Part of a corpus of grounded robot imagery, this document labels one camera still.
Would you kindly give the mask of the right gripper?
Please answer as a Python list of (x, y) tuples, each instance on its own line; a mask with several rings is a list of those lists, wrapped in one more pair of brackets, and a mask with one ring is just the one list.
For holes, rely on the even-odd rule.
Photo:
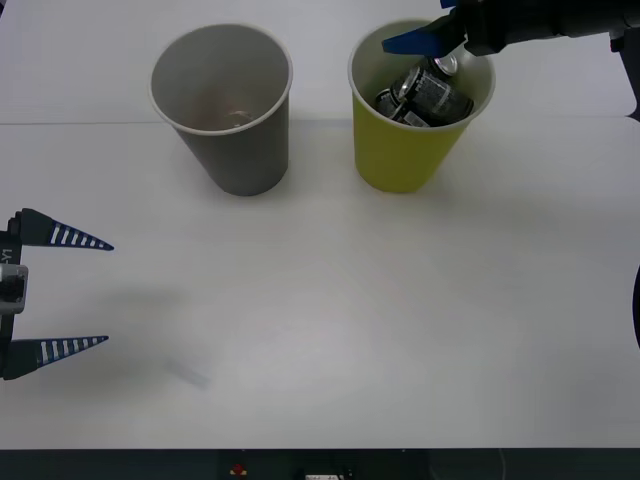
[(445, 57), (465, 42), (476, 57), (494, 55), (519, 42), (515, 20), (519, 1), (440, 0), (443, 9), (455, 8), (456, 16), (443, 16), (428, 25), (387, 38), (383, 51), (394, 55)]

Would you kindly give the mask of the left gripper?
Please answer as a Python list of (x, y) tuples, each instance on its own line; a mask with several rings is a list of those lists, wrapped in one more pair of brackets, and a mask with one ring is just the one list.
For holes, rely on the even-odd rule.
[[(108, 242), (33, 209), (23, 209), (1, 232), (1, 265), (18, 265), (22, 244), (113, 251)], [(1, 308), (1, 378), (15, 380), (106, 342), (108, 336), (12, 340), (14, 307)]]

